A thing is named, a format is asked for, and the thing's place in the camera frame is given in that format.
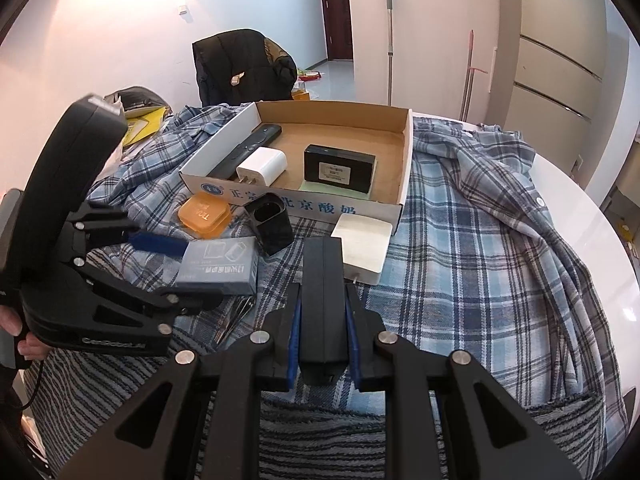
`gray box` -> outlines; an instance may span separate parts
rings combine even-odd
[[[258,246],[255,237],[194,240],[189,243],[175,285],[199,285],[223,294],[255,294]]]

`white charger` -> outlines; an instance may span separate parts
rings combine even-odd
[[[240,182],[270,186],[287,169],[287,155],[280,150],[260,146],[238,165]]]
[[[342,239],[344,277],[367,285],[380,282],[393,226],[367,216],[344,213],[331,236]]]

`black remote control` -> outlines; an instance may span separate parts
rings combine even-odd
[[[236,176],[236,169],[260,146],[268,146],[282,133],[277,124],[261,124],[251,135],[238,144],[211,172],[213,178],[231,180]]]

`round table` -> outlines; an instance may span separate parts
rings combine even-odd
[[[414,116],[452,120],[415,112]],[[462,124],[467,130],[478,130],[474,124]],[[640,386],[640,288],[631,262],[612,225],[566,174],[543,156],[536,155],[529,176],[544,199],[556,230],[591,273],[609,321],[625,395]],[[640,393],[636,395],[632,424],[638,420],[639,404]]]

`dark red door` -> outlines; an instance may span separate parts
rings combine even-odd
[[[329,59],[353,59],[349,0],[322,0]]]

